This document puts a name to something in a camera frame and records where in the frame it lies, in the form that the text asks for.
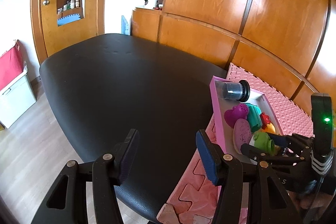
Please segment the green white plug device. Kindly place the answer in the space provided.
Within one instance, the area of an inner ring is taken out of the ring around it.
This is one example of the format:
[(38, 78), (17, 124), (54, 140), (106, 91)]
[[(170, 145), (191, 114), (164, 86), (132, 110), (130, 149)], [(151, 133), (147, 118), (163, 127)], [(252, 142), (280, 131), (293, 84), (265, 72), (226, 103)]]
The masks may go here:
[(252, 139), (249, 143), (250, 145), (260, 149), (261, 151), (274, 156), (276, 154), (276, 149), (274, 141), (266, 132), (257, 131), (252, 135)]

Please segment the purple oval perforated case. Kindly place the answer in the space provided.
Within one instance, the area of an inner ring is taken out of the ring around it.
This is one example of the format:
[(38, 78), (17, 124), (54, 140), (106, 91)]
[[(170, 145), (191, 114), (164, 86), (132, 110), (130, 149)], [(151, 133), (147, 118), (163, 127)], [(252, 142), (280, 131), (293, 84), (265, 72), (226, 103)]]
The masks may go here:
[(240, 148), (243, 144), (249, 144), (252, 139), (252, 131), (246, 119), (239, 119), (234, 125), (233, 142), (237, 153), (242, 154)]

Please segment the yellow plastic piece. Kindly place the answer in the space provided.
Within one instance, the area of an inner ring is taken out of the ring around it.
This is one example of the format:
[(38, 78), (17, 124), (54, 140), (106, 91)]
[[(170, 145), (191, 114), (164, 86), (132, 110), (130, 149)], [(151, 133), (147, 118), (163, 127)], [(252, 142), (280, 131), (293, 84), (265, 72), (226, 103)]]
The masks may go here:
[(272, 123), (266, 124), (261, 128), (262, 132), (270, 133), (270, 134), (275, 134), (277, 135), (276, 129)]

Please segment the red puzzle piece block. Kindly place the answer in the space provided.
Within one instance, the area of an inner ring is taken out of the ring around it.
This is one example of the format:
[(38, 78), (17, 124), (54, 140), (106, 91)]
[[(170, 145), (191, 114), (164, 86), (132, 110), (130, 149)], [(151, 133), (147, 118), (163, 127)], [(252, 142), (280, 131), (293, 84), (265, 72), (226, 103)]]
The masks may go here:
[(270, 118), (267, 114), (265, 114), (264, 112), (262, 112), (260, 114), (260, 119), (261, 119), (261, 123), (262, 123), (262, 129), (266, 129), (268, 127), (269, 124), (271, 124)]

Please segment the teal plastic cylinder cup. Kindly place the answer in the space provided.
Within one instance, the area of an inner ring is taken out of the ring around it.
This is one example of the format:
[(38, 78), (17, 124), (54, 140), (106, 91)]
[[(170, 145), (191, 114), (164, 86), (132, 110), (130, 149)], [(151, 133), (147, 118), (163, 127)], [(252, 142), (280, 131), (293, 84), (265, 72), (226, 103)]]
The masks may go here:
[(252, 133), (258, 131), (262, 127), (262, 121), (260, 118), (261, 109), (251, 103), (245, 103), (248, 106), (249, 112), (247, 115), (247, 121), (250, 125)]

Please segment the magenta perforated strainer cup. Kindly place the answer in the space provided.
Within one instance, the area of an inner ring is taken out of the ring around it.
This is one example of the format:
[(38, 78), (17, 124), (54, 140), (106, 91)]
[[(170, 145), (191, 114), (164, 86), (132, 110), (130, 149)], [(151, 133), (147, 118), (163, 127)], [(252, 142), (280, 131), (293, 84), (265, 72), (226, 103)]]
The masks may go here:
[(240, 103), (234, 106), (232, 109), (226, 110), (224, 113), (224, 119), (231, 128), (234, 128), (237, 120), (247, 119), (248, 113), (249, 107), (247, 104)]

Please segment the clear jar black lid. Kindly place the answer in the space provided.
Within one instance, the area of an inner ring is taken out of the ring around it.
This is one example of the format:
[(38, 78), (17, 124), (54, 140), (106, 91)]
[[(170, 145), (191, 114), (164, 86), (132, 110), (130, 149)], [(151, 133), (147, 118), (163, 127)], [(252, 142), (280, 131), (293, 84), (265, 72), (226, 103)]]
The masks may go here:
[(237, 83), (226, 81), (215, 81), (219, 95), (225, 100), (247, 102), (251, 88), (247, 80), (240, 80)]

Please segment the pink white cardboard tray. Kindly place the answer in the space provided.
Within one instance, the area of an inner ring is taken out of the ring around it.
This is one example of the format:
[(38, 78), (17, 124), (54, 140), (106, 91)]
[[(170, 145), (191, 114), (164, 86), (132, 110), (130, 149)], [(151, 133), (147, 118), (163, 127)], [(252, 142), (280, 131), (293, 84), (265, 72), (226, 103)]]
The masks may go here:
[[(230, 81), (216, 76), (213, 76), (210, 82), (210, 93), (214, 111), (217, 144), (220, 145), (224, 153), (234, 156), (241, 162), (256, 164), (255, 161), (236, 152), (234, 148), (233, 128), (226, 123), (224, 113), (225, 111), (231, 110), (234, 106), (240, 104), (240, 102), (225, 100), (223, 98), (222, 87), (224, 83), (230, 83)], [(263, 92), (251, 88), (251, 93), (247, 102), (258, 106), (262, 112), (268, 115), (270, 117), (270, 121), (275, 127), (276, 133), (283, 135), (279, 121), (272, 109), (270, 101)]]

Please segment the black padded massage table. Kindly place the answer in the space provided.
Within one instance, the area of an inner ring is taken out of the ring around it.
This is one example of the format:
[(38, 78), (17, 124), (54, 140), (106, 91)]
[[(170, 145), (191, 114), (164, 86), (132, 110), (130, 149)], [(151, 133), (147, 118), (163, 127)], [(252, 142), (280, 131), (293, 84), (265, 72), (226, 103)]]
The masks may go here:
[(116, 189), (155, 222), (195, 153), (195, 134), (213, 115), (209, 84), (226, 71), (156, 42), (105, 34), (47, 58), (39, 73), (54, 116), (88, 162), (139, 131), (130, 174)]

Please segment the red white storage box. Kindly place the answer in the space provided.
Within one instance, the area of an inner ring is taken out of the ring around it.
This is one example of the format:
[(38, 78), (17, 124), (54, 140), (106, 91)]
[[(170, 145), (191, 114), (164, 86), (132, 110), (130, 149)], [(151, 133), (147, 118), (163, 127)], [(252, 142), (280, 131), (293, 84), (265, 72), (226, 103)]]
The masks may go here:
[(10, 128), (37, 101), (20, 44), (13, 41), (1, 55), (1, 124)]

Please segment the blue foam mat piece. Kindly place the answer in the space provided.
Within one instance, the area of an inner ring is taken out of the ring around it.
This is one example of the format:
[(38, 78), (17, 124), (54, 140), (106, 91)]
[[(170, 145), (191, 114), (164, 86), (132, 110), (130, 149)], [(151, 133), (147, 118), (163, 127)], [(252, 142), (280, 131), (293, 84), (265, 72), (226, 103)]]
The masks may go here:
[(130, 26), (125, 16), (121, 16), (121, 33), (123, 35), (130, 35)]

